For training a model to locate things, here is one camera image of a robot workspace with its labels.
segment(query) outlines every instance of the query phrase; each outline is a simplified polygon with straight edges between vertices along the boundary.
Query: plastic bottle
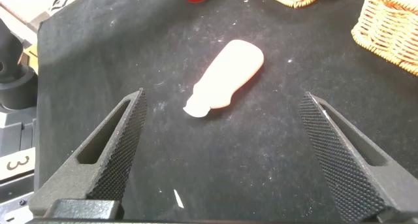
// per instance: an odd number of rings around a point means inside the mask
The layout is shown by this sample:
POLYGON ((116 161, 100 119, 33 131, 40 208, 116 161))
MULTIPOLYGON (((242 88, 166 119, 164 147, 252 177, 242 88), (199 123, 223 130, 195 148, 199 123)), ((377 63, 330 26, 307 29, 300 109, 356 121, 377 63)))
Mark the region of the plastic bottle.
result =
POLYGON ((210 109, 231 103, 234 92, 263 65, 263 52, 253 44, 232 40, 210 64, 194 85, 193 94, 183 108, 193 117, 204 117, 210 109))

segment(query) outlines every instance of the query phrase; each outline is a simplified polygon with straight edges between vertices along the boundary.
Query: number 3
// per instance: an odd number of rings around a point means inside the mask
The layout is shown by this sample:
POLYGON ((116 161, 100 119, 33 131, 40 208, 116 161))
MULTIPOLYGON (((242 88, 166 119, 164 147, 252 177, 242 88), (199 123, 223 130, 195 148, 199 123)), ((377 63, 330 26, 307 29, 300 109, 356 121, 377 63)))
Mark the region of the number 3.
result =
POLYGON ((7 164, 7 170, 14 170, 14 169, 15 169, 15 168, 17 168, 19 165, 26 165, 26 164, 27 164, 27 162, 29 162, 29 156, 25 156, 25 158, 26 158, 26 161, 25 161, 25 162, 21 163, 21 162, 19 162, 19 161, 18 161, 18 163, 17 163, 17 165, 16 165, 15 167, 11 167, 11 166, 10 166, 10 164, 11 164, 12 162, 8 162, 8 164, 7 164))

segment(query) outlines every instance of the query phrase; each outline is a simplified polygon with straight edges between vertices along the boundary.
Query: white label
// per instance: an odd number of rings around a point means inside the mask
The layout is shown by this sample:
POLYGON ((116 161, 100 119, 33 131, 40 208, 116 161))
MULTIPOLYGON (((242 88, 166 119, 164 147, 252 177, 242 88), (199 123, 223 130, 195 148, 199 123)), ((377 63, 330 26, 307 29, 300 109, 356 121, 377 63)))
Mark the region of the white label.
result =
POLYGON ((5 220, 7 223, 22 224, 27 223, 33 219, 33 214, 29 211, 29 207, 25 206, 17 210, 11 211, 5 214, 5 220))
POLYGON ((35 148, 0 157, 0 182, 35 169, 35 148))

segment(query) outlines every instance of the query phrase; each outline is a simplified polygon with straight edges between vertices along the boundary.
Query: white speck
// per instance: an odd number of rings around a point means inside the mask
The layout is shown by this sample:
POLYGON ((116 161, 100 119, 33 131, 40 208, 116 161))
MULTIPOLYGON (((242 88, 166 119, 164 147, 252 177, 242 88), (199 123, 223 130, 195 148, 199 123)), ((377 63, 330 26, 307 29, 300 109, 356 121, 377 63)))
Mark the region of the white speck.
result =
POLYGON ((174 195, 176 196, 177 204, 180 208, 184 208, 182 200, 180 199, 180 196, 178 195, 177 191, 174 189, 174 195))
POLYGON ((155 85, 155 86, 158 86, 158 85, 164 84, 164 82, 165 82, 165 80, 164 80, 164 81, 162 81, 161 83, 154 84, 154 85, 155 85))
POLYGON ((185 89, 181 84, 178 85, 178 88, 180 89, 180 93, 184 93, 185 89))
POLYGON ((164 110, 166 106, 167 106, 166 102, 158 103, 158 109, 159 110, 164 110))

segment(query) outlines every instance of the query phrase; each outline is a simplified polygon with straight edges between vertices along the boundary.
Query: black felt surface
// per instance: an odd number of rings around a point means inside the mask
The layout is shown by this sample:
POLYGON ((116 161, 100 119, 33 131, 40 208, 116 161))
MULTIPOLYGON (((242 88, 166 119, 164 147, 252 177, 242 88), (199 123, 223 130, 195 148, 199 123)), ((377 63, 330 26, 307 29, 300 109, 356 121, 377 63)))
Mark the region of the black felt surface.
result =
POLYGON ((363 1, 77 0, 39 31, 40 182, 141 87, 129 219, 340 220, 298 115, 305 91, 417 177, 418 79, 355 44, 363 1), (233 39, 258 46, 264 66, 231 106, 188 116, 193 84, 233 39))

